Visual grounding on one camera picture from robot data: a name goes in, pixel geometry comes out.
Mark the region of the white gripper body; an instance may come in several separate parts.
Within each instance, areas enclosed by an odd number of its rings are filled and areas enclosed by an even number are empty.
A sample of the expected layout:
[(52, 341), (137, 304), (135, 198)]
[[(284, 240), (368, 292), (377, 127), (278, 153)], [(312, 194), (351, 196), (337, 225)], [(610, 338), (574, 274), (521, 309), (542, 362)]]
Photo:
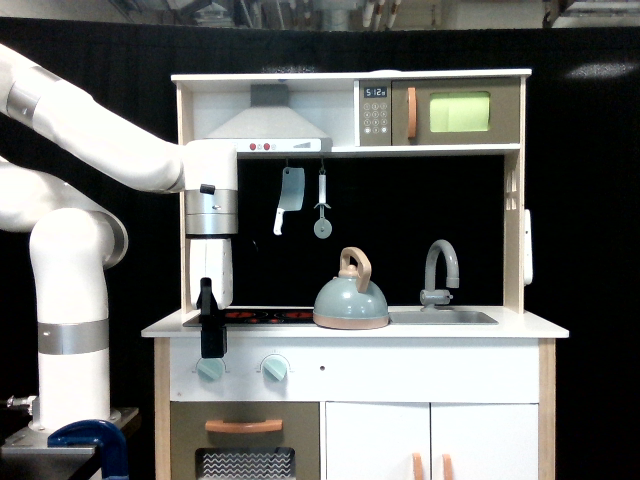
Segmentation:
[(196, 308), (202, 278), (211, 280), (212, 293), (220, 310), (233, 300), (232, 242), (230, 238), (194, 238), (189, 249), (189, 289)]

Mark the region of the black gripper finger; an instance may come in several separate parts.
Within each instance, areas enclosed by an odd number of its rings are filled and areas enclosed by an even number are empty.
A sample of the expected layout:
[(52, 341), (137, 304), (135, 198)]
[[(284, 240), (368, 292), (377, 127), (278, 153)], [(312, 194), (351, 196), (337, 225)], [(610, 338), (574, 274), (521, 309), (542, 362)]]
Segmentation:
[(201, 357), (221, 359), (227, 353), (227, 331), (209, 277), (200, 279), (200, 294), (196, 306), (200, 310)]

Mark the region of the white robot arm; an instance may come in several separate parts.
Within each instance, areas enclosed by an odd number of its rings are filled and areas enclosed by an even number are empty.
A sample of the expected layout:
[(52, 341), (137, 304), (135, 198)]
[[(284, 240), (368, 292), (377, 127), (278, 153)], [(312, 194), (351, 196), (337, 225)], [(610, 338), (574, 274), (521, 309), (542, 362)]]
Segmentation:
[[(123, 185), (182, 193), (192, 304), (203, 310), (231, 304), (231, 236), (238, 229), (232, 143), (164, 141), (10, 48), (1, 51), (1, 111)], [(61, 179), (3, 162), (1, 227), (29, 234), (38, 322), (36, 426), (55, 431), (108, 419), (105, 271), (127, 251), (124, 225)]]

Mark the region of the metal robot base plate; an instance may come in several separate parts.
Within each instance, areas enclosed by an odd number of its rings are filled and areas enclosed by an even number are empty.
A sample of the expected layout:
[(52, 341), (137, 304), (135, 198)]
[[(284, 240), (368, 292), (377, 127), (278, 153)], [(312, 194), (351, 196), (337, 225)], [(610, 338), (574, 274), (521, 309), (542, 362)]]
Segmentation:
[(27, 421), (21, 429), (11, 428), (10, 435), (1, 441), (3, 456), (91, 454), (99, 450), (125, 453), (126, 438), (140, 423), (138, 408), (116, 407), (105, 420), (110, 424), (108, 428), (96, 421), (84, 421), (80, 426), (64, 427), (61, 433), (55, 433), (40, 423), (37, 396), (2, 399), (1, 413), (20, 414)]

